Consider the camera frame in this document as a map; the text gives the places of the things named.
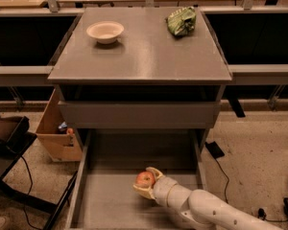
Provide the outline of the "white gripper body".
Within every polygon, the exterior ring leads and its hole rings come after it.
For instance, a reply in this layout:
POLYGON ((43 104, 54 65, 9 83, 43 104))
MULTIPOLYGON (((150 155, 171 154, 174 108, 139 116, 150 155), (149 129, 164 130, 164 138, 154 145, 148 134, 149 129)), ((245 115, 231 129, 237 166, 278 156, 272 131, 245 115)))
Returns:
POLYGON ((178 185, 178 181, 168 177, 162 176, 153 187, 153 196, 156 203, 160 206, 168 206, 168 196, 174 186, 178 185))

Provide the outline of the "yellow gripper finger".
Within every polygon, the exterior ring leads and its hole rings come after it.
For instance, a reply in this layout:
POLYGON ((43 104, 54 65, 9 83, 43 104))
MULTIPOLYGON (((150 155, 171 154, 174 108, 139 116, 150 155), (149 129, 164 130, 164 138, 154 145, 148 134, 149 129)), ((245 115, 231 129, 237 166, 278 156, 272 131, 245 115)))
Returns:
POLYGON ((132 187, 139 195, 147 199, 155 199, 154 190, 152 187, 140 187, 136 184, 133 184, 132 187))
POLYGON ((146 171, 151 181, 158 181, 163 176, 163 173, 154 167, 147 167, 146 171))

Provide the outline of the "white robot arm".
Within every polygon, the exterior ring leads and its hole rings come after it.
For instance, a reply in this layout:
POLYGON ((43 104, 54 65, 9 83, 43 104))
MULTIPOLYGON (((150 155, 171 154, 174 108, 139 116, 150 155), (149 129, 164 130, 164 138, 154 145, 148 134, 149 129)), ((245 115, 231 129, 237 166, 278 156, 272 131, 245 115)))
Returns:
POLYGON ((132 186, 141 196, 173 210, 195 230, 216 230, 216 226, 227 230, 282 230, 230 206, 206 190, 189 190, 153 167, 139 173, 132 186))

